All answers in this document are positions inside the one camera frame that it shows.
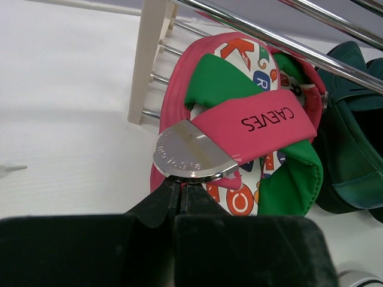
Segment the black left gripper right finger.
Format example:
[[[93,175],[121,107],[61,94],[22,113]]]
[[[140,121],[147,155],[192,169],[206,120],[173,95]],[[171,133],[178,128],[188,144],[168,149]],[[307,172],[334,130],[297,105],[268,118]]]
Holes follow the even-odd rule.
[[[337,286],[320,228],[299,216],[231,216],[200,186],[175,218],[177,286]]]

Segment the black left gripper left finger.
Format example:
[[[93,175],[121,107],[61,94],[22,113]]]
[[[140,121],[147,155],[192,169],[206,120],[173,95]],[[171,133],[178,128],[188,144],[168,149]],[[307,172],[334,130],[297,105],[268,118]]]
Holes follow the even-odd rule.
[[[165,180],[122,214],[3,219],[1,285],[170,286],[179,191]]]

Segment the pink slipper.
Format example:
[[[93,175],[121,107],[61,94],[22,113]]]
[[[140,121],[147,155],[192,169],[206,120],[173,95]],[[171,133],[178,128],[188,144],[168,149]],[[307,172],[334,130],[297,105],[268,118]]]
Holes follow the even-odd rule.
[[[187,120],[238,164],[202,185],[225,213],[304,216],[323,183],[312,141],[325,92],[317,71],[297,57],[239,32],[208,36],[178,59],[159,133]]]

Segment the cream shoe shelf chrome bars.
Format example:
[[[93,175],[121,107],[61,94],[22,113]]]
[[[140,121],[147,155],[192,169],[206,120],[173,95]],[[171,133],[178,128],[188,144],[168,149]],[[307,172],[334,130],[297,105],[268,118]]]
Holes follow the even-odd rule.
[[[159,114],[144,108],[147,90],[152,81],[152,68],[160,50],[160,40],[167,34],[170,26],[177,25],[175,15],[177,6],[185,6],[203,17],[221,25],[258,38],[271,46],[322,68],[335,75],[346,78],[361,86],[382,93],[382,81],[341,63],[307,45],[297,42],[281,33],[264,28],[251,20],[224,9],[209,1],[144,1],[141,10],[132,89],[129,102],[128,121],[138,124],[143,115],[158,118]]]

